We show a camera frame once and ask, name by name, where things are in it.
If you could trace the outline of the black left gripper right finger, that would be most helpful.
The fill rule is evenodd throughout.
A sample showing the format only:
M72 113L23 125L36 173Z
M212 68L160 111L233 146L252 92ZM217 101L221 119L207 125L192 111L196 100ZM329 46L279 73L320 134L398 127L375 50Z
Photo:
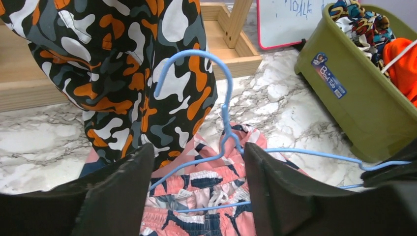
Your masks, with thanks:
M247 143L243 158L259 236L414 236L417 161L362 174L354 192L317 181Z

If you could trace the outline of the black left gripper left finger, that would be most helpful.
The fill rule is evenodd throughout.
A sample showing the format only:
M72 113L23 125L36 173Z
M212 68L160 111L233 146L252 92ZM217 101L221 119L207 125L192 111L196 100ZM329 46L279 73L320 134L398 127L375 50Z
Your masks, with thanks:
M137 236L154 164L145 144L50 191L0 196L3 236Z

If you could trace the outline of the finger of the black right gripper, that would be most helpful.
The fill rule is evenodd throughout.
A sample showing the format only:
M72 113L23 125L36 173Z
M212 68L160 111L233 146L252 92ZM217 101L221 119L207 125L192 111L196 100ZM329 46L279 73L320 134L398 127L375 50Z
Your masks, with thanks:
M417 180L417 138L398 151L394 156L382 162L408 161L409 164L390 165L374 171L364 172L360 178L364 187L377 187L392 181L416 181Z

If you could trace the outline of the pink patterned garment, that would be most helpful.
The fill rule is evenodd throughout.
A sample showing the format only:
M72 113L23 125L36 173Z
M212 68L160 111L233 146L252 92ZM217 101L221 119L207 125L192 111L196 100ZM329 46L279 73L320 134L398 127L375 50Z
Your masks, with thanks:
M220 138L218 155L196 134L173 161L164 161L151 182L165 181L147 196L142 236L254 236L245 163L233 138Z

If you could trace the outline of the colourful patterned shorts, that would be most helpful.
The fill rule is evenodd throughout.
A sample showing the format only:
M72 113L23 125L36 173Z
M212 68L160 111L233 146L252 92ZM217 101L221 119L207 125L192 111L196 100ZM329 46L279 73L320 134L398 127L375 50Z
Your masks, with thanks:
M372 63L382 70L384 47L396 39L387 16L365 10L357 0L338 0L331 19Z

